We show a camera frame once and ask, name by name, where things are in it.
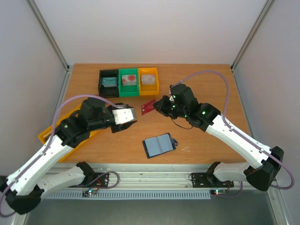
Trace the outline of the red VIP credit card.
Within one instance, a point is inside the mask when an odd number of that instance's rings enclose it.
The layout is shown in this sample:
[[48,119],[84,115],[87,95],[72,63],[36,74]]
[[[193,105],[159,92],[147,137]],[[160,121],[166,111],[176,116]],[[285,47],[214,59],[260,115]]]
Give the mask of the red VIP credit card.
[[153,104],[156,102],[156,99],[153,99],[141,106],[141,115],[145,115],[154,110]]

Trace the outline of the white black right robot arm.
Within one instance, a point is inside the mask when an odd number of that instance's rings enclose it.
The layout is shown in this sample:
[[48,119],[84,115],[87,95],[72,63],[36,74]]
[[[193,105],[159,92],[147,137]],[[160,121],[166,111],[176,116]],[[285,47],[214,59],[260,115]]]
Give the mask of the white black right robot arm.
[[284,151],[264,145],[232,124],[209,103],[199,103],[192,90],[179,84],[170,89],[153,107],[171,119],[184,118],[192,127],[206,132],[235,150],[245,163],[214,162],[206,172],[211,187],[227,181],[248,182],[252,187],[267,191],[281,169]]

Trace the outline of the blue zip card holder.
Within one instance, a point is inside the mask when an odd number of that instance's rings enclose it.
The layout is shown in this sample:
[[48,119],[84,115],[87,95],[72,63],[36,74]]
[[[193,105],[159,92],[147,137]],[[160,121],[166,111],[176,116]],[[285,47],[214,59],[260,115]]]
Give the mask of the blue zip card holder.
[[150,159],[175,150],[178,146],[178,142],[170,133],[165,133],[143,140],[142,145],[147,158]]

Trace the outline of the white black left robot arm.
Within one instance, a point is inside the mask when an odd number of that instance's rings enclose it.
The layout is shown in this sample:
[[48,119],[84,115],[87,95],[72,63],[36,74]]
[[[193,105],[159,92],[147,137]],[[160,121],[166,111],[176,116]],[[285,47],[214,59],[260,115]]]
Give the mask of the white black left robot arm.
[[47,141],[20,169],[0,178],[1,200],[20,215],[36,208],[48,195],[68,188],[90,187],[99,178],[86,163],[44,178],[44,175],[64,156],[87,141],[98,130],[110,128],[113,133],[125,130],[136,122],[133,107],[114,104],[105,98],[84,95],[80,106],[59,124],[53,123]]

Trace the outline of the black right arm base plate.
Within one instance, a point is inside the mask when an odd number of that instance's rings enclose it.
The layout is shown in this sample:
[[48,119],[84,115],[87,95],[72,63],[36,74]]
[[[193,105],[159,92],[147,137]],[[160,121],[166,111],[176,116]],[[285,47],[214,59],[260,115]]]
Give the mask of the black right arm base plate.
[[188,179],[194,188],[233,188],[233,181],[220,181],[214,175],[206,172],[194,172],[189,174]]

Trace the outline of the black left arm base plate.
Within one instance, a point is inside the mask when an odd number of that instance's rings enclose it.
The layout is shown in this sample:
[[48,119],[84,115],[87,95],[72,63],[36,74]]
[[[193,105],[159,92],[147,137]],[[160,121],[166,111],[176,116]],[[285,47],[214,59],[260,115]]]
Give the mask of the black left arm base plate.
[[96,172],[93,177],[93,183],[89,185],[90,188],[107,188],[108,187],[108,182],[109,182],[109,174],[104,174],[103,172]]

